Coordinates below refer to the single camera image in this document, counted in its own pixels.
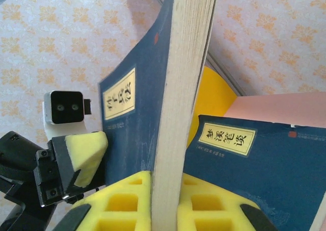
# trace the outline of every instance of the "blue book cover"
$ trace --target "blue book cover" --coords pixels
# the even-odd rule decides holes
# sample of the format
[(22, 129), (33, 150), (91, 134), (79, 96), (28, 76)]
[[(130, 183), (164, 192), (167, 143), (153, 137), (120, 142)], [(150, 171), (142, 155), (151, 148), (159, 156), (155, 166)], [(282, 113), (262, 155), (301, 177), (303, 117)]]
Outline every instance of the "blue book cover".
[(200, 115), (184, 172), (252, 200), (280, 231), (308, 231), (326, 191), (325, 149), (326, 129)]
[(153, 170), (170, 47), (173, 0), (147, 34), (99, 84), (102, 126), (110, 142), (106, 184)]

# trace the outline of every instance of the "camera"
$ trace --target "camera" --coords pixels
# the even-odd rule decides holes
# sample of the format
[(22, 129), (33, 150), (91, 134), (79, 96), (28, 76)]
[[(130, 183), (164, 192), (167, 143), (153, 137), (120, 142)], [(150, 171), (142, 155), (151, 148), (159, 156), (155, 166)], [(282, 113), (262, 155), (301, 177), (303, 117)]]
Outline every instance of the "camera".
[(84, 98), (78, 91), (52, 91), (44, 95), (45, 121), (51, 124), (84, 120)]

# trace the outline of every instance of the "yellow foam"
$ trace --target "yellow foam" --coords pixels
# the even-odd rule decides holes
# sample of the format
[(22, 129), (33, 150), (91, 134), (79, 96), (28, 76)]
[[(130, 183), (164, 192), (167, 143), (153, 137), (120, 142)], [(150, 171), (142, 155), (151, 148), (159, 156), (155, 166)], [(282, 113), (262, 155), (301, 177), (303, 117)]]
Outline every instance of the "yellow foam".
[(235, 99), (236, 94), (222, 77), (212, 69), (204, 67), (196, 98), (187, 147), (197, 132), (199, 125), (198, 116), (223, 116)]
[(150, 171), (141, 171), (78, 202), (91, 209), (77, 231), (150, 231)]
[(255, 231), (241, 204), (259, 208), (248, 199), (184, 173), (178, 231)]
[(66, 145), (73, 170), (80, 173), (75, 181), (78, 187), (86, 187), (93, 179), (107, 149), (104, 132), (66, 136)]

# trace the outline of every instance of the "camera lens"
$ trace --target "camera lens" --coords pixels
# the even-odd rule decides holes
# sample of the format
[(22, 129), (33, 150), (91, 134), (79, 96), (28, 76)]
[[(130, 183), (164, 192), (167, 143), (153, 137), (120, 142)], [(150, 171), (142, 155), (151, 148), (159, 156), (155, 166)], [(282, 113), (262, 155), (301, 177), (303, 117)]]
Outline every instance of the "camera lens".
[(76, 105), (76, 104), (73, 104), (71, 107), (73, 110), (78, 110), (78, 108), (79, 108), (78, 105)]
[(63, 111), (65, 107), (63, 105), (57, 105), (57, 110)]

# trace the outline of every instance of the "blue book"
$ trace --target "blue book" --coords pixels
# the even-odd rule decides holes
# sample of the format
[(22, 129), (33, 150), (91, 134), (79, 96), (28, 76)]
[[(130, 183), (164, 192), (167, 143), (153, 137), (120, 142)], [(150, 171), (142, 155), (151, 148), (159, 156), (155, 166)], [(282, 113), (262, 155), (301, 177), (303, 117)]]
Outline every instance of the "blue book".
[(200, 115), (184, 172), (252, 200), (279, 231), (319, 230), (325, 149), (326, 129)]
[[(176, 226), (187, 136), (214, 3), (164, 0), (147, 34), (99, 84), (102, 126), (109, 141), (106, 184), (153, 172), (153, 229)], [(169, 196), (165, 205), (164, 196)]]

